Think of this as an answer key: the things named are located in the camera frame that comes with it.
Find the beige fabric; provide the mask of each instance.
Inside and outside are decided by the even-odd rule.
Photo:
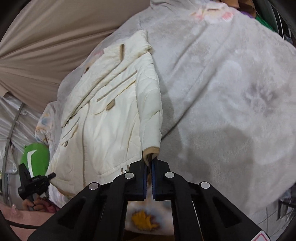
[[[63,78],[148,6],[149,0],[31,1],[0,42],[0,94],[6,89],[42,112]]]

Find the silver screw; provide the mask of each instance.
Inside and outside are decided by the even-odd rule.
[[[200,184],[200,186],[201,186],[203,189],[208,189],[208,188],[210,188],[210,184],[207,183],[207,182],[202,182],[202,183]]]
[[[167,178],[173,178],[173,177],[175,176],[175,174],[173,174],[172,172],[167,172],[167,173],[165,174],[165,176],[166,176]]]
[[[127,173],[124,175],[124,177],[125,177],[126,179],[131,179],[131,178],[133,178],[133,176],[134,176],[134,174],[133,174],[132,172],[127,172]]]
[[[91,183],[89,184],[89,189],[90,190],[96,190],[99,187],[97,183]]]

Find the plastic sheet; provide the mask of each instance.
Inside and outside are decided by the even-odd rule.
[[[3,157],[5,155],[5,145],[10,132],[13,120],[21,105],[21,101],[12,95],[0,97],[0,170],[2,170]],[[36,142],[34,132],[41,114],[24,106],[21,111],[14,131],[12,133],[11,143],[21,153],[24,152],[24,146]],[[12,156],[12,146],[8,150],[7,173],[16,173],[17,165]]]

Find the green fabric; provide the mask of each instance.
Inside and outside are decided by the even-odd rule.
[[[44,176],[49,165],[48,147],[41,143],[33,143],[29,146],[25,146],[25,152],[22,156],[21,163],[24,163],[29,170],[28,156],[31,156],[33,176]]]
[[[269,28],[270,30],[274,31],[274,29],[269,25],[268,22],[266,22],[260,15],[256,15],[256,20],[261,23],[262,25],[264,25],[265,27]]]

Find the black cable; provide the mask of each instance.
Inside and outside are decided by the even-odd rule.
[[[22,228],[22,229],[37,229],[40,226],[33,226],[33,225],[26,225],[26,224],[21,224],[21,223],[15,223],[9,220],[6,220],[8,222],[9,225],[14,226],[14,227],[18,227],[18,228]]]

